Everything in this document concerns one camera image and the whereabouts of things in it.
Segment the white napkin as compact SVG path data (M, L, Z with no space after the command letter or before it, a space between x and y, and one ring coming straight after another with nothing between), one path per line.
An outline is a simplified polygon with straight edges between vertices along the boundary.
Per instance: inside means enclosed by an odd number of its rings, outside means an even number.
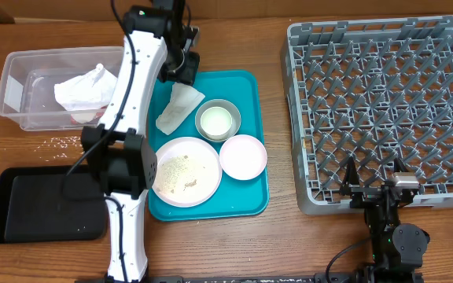
M117 78L99 63L95 69L54 85L54 97L65 110L72 112L76 123L88 123L95 119L97 112L87 113L106 107L112 99Z
M172 134L204 99L205 95L192 86L174 83L170 101L157 117L157 128L166 135Z

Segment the white cup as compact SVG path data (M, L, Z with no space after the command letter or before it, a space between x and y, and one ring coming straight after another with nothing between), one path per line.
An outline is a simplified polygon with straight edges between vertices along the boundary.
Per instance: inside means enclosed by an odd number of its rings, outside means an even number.
M203 112L200 124L207 138L222 140L230 132L232 116L225 108L214 106Z

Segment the red snack wrapper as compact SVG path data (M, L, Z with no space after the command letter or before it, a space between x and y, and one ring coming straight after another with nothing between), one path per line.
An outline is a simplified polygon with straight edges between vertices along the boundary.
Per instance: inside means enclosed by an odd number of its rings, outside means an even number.
M96 123L103 116L103 111L79 111L70 114L73 124Z

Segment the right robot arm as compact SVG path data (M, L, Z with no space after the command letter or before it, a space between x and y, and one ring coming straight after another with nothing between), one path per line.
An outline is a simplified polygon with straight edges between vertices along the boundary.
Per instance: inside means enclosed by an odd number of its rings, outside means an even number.
M423 282L415 270L423 264L430 235L422 228L402 223L399 209L411 204L421 186L414 173L408 171L399 158L394 159L394 173L379 187L361 185L353 158L347 161L340 194L350 196L350 208L363 209L364 221L370 231L361 240L330 260L325 277L332 281L330 268L343 254L370 242L372 263L363 263L348 275L340 275L341 282Z

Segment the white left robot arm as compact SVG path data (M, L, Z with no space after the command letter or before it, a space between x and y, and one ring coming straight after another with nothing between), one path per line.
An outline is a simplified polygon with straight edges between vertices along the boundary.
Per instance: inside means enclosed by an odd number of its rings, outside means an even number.
M147 282L144 206L157 174L149 104L157 81L194 84L200 57L191 47L200 30L185 0L132 6L116 20L124 55L115 90L98 125L82 129L83 154L61 180L61 196L108 209L112 262L101 281Z

